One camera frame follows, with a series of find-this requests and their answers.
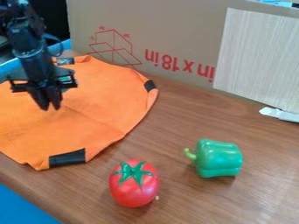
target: pepper stem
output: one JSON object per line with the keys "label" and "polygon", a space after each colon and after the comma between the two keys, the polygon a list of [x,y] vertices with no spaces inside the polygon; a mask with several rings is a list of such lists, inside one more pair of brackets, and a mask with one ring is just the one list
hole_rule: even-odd
{"label": "pepper stem", "polygon": [[192,161],[196,160],[196,155],[194,155],[193,153],[190,153],[189,149],[184,149],[184,154],[187,156],[187,158],[189,158]]}

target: green bell pepper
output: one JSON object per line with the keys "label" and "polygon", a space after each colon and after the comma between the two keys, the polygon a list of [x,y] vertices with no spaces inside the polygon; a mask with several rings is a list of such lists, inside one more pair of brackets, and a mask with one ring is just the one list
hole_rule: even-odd
{"label": "green bell pepper", "polygon": [[235,176],[240,172],[243,156],[234,143],[198,140],[195,154],[184,149],[184,154],[196,165],[196,173],[202,178]]}

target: white paper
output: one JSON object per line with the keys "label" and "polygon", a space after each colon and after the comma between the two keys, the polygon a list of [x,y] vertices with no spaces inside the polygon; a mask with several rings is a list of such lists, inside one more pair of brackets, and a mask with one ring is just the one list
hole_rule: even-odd
{"label": "white paper", "polygon": [[262,114],[264,116],[276,117],[283,121],[299,123],[299,115],[298,114],[289,113],[289,112],[280,110],[278,108],[265,107],[260,110],[260,114]]}

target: red tomato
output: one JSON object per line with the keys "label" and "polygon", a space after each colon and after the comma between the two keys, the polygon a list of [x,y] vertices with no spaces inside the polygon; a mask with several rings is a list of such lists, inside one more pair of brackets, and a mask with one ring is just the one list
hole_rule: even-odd
{"label": "red tomato", "polygon": [[156,169],[139,159],[120,163],[109,177],[109,188],[115,200],[125,207],[141,207],[157,194],[159,177]]}

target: light wood panel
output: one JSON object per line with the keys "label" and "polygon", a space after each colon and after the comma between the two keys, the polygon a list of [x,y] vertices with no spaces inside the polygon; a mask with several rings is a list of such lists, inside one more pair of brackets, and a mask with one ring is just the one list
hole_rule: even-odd
{"label": "light wood panel", "polygon": [[213,87],[299,113],[299,19],[228,9]]}

